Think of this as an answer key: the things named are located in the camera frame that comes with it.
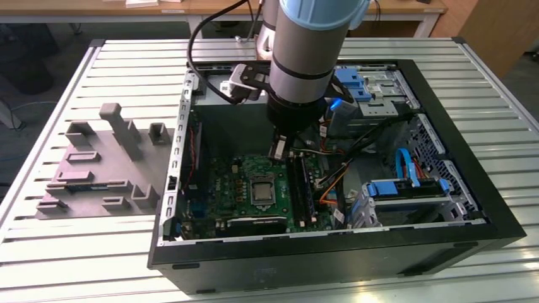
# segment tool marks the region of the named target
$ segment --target black connector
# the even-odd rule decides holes
[[[173,191],[176,189],[176,185],[177,185],[177,177],[169,175],[168,176],[166,190]]]

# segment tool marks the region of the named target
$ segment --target open computer tower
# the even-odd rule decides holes
[[[221,92],[237,64],[197,63]],[[413,61],[335,74],[356,109],[332,105],[275,162],[264,93],[232,106],[186,73],[148,260],[186,294],[427,275],[525,236]],[[405,115],[327,189],[353,139]]]

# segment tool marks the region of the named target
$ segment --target aluminum table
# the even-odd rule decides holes
[[[528,236],[432,276],[186,295],[146,269],[154,216],[38,221],[68,124],[122,106],[138,129],[173,127],[186,40],[94,41],[0,207],[0,302],[487,302],[539,298],[539,125],[465,44],[451,39],[349,39],[343,59],[413,59]],[[197,60],[255,58],[255,44],[198,40]]]

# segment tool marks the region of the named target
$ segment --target motherboard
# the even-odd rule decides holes
[[[329,211],[315,210],[313,196],[295,197],[305,191],[296,187],[307,186],[311,192],[321,176],[316,155],[296,158],[304,176],[293,176],[291,162],[272,162],[261,155],[210,158],[209,162],[206,200],[190,205],[194,237],[244,235],[241,231],[256,225],[283,233],[331,230]],[[296,182],[295,177],[307,182]]]

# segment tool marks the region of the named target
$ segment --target ram slot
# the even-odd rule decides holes
[[[297,227],[304,227],[307,222],[305,217],[305,206],[303,200],[303,187],[301,184],[301,173],[299,171],[296,158],[291,157],[287,159],[287,175],[288,175],[288,188],[289,188],[289,200],[292,204],[292,214],[293,221]]]
[[[305,217],[308,222],[316,222],[316,211],[313,210],[312,201],[312,188],[309,182],[309,175],[307,173],[305,159],[299,158],[300,168],[301,168],[301,188],[303,188],[303,201],[305,202]]]

